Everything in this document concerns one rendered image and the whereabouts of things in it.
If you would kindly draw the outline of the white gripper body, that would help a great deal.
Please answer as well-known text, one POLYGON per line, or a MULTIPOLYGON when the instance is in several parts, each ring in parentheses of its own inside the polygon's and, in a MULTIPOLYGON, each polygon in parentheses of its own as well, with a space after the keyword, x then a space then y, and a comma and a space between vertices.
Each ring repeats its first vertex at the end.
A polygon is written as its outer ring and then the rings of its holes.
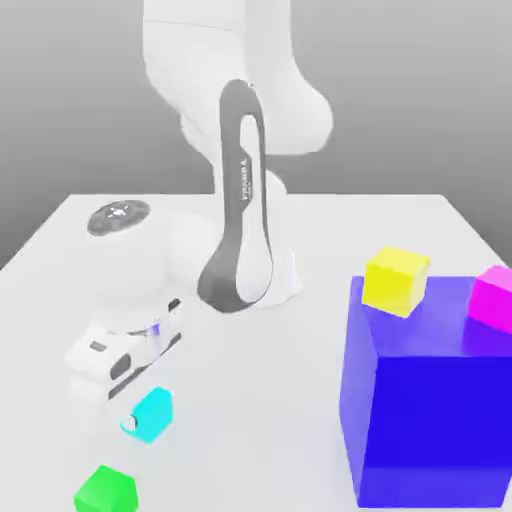
POLYGON ((110 389, 105 402, 112 401, 143 372, 154 366, 183 337, 181 331, 166 338, 160 331, 142 330, 119 334, 106 332, 107 349, 115 355, 108 370, 110 389))

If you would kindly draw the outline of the small cyan cube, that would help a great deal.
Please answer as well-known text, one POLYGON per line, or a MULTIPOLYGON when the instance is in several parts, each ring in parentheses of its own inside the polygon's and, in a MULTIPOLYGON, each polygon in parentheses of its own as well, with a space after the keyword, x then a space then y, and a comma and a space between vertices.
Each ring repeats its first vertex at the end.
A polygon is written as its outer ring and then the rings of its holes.
POLYGON ((155 387, 132 408, 120 427, 135 439, 151 444, 173 422, 173 417, 173 394, 155 387))

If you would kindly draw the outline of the small green cube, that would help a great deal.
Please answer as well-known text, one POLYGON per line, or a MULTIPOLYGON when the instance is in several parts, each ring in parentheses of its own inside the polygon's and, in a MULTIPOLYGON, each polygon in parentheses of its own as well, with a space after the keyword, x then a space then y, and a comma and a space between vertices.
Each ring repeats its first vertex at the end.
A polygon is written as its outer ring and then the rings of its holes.
POLYGON ((132 476, 100 465, 75 493, 76 512, 137 512, 139 498, 132 476))

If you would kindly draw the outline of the small yellow cube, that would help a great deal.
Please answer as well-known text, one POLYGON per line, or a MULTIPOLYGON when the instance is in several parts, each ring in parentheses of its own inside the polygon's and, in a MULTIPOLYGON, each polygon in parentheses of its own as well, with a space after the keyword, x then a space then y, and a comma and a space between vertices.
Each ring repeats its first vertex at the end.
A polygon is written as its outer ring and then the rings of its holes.
POLYGON ((425 296, 430 258, 386 246, 366 264, 362 303, 407 318, 425 296))

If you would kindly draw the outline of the small magenta cube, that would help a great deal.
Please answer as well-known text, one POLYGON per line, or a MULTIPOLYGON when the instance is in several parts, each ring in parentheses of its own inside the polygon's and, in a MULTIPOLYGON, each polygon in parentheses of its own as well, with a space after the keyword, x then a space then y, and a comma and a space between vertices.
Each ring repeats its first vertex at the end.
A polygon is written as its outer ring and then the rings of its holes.
POLYGON ((512 335, 512 268, 494 265, 475 278, 468 317, 512 335))

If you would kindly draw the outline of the large blue box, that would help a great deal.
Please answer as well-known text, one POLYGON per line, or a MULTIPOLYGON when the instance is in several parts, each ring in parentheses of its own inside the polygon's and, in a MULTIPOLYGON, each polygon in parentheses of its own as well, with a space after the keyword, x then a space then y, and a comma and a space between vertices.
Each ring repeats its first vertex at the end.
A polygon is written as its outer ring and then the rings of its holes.
POLYGON ((435 276, 406 318, 350 283, 339 417, 362 508, 498 508, 512 481, 512 336, 435 276))

